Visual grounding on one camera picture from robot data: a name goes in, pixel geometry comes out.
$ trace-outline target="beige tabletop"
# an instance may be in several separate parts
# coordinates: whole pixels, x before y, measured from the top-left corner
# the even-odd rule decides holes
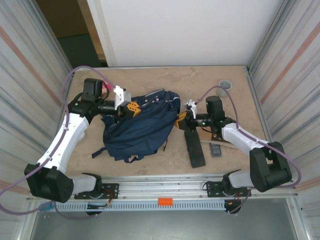
[[[142,96],[154,90],[164,88],[180,95],[181,103],[187,99],[197,100],[210,87],[218,85],[222,79],[232,82],[230,95],[237,108],[240,125],[258,138],[264,139],[264,133],[251,91],[242,66],[195,66],[164,68],[103,68],[100,72],[114,85],[126,88],[131,96]],[[82,92],[86,78],[101,79],[90,70],[75,73],[70,90],[70,99]],[[215,89],[208,95],[216,95]],[[227,117],[235,119],[230,100],[221,98]],[[205,101],[197,107],[198,113],[206,113]],[[157,154],[144,157],[134,163],[115,161],[107,151],[92,159],[91,154],[104,146],[104,124],[96,116],[86,130],[85,140],[75,147],[67,167],[69,176],[83,172],[103,177],[167,175],[167,174],[203,174],[227,173],[236,169],[248,169],[249,158],[239,149],[221,146],[222,157],[211,157],[209,143],[201,143],[206,166],[192,168],[187,152],[184,132],[173,128],[168,137],[165,151],[161,147]]]

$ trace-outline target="orange tag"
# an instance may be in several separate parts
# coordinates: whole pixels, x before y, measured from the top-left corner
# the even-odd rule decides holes
[[[173,206],[174,200],[172,198],[159,198],[158,205],[159,206]]]

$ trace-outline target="dark floor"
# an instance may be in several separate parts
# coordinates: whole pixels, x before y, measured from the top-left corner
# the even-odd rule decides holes
[[[69,213],[83,216],[85,213]],[[224,211],[103,212],[68,220],[39,213],[32,240],[296,240],[285,199],[249,199],[237,215]]]
[[[107,67],[100,63],[89,34],[59,38],[58,41],[73,68],[81,65]]]

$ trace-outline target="corrugated metal wall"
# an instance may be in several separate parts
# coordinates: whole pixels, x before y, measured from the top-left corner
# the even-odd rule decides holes
[[[62,81],[70,71],[32,0],[0,2],[0,188],[18,180],[50,145],[62,115]],[[27,183],[1,196],[21,211]],[[0,211],[0,239],[12,239],[21,216]]]
[[[320,1],[288,1],[253,84],[272,138],[302,171],[297,186],[314,239],[320,239]]]

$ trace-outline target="blue backpack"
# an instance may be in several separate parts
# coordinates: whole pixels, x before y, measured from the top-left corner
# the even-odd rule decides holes
[[[116,161],[132,163],[156,154],[168,139],[180,112],[179,95],[159,89],[145,96],[133,97],[131,101],[141,109],[133,118],[122,118],[115,122],[113,116],[102,115],[105,147],[93,153],[92,158],[107,150]]]

